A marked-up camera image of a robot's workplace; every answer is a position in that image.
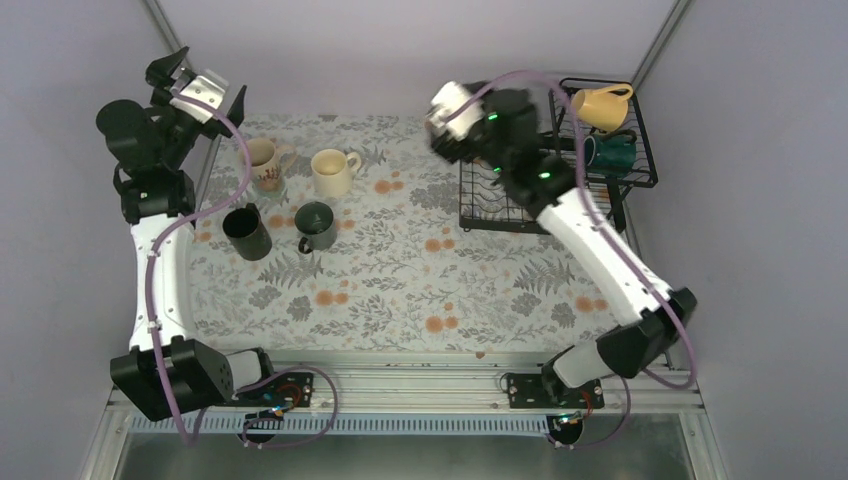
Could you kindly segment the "tall floral cream mug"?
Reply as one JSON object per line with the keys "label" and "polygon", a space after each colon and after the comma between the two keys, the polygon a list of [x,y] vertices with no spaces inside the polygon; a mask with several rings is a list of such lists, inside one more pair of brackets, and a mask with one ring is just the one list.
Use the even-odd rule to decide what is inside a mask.
{"label": "tall floral cream mug", "polygon": [[285,188],[285,175],[297,159],[293,145],[277,145],[269,138],[253,138],[247,141],[250,155],[250,180],[257,194],[279,196]]}

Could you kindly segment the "short cream mug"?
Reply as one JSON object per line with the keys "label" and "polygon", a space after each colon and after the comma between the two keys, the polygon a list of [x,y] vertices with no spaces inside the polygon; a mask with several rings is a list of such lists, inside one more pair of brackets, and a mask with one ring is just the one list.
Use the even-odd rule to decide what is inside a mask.
{"label": "short cream mug", "polygon": [[353,179],[362,165],[357,152],[335,149],[317,152],[310,162],[314,189],[318,196],[338,198],[351,191]]}

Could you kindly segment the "matte black mug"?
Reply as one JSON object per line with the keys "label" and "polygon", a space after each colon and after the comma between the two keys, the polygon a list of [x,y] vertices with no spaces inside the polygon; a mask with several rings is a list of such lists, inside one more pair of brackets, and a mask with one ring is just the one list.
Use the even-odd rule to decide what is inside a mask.
{"label": "matte black mug", "polygon": [[247,261],[263,259],[273,247],[259,208],[254,203],[229,212],[224,217],[222,229],[236,252]]}

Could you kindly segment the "dark grey mug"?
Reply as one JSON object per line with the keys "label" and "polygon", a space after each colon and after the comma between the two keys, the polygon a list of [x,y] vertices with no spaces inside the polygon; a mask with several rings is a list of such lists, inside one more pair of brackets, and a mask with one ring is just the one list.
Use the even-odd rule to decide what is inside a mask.
{"label": "dark grey mug", "polygon": [[336,242],[335,215],[329,205],[309,202],[297,210],[294,221],[301,235],[298,243],[301,254],[329,250]]}

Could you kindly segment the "yellow mug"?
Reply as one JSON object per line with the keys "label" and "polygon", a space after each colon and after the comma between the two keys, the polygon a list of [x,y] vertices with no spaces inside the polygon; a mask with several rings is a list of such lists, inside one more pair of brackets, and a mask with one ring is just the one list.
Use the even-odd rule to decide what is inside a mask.
{"label": "yellow mug", "polygon": [[634,94],[629,83],[613,84],[598,89],[581,89],[570,101],[572,110],[584,123],[601,131],[617,130],[625,121]]}

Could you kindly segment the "teal green mug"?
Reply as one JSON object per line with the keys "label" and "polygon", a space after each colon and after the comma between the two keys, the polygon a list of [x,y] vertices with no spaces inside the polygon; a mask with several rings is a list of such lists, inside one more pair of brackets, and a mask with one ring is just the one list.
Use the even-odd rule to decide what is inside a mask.
{"label": "teal green mug", "polygon": [[583,141],[584,163],[592,171],[623,176],[636,163],[637,140],[629,129],[591,134]]}

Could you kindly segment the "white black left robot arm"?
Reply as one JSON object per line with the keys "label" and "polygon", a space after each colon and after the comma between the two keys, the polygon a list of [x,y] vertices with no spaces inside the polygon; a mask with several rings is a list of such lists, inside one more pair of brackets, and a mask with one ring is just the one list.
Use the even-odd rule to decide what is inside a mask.
{"label": "white black left robot arm", "polygon": [[221,111],[228,85],[195,72],[182,47],[153,60],[148,106],[121,99],[105,105],[96,126],[116,159],[113,186],[130,228],[137,264],[137,309],[128,352],[110,362],[115,387],[151,421],[224,405],[239,392],[255,405],[278,391],[260,348],[225,354],[196,336],[189,295],[195,187],[183,162],[200,137],[238,138],[244,98]]}

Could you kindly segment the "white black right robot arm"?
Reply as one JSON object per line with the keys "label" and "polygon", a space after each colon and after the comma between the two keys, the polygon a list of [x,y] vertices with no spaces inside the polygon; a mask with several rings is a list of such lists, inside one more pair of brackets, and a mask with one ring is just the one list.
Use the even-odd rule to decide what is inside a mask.
{"label": "white black right robot arm", "polygon": [[432,98],[426,125],[431,149],[446,161],[489,166],[507,197],[585,269],[618,322],[542,366],[549,404],[565,407],[603,377],[631,379],[681,339],[694,294],[652,272],[602,218],[577,171],[546,151],[528,91],[450,81]]}

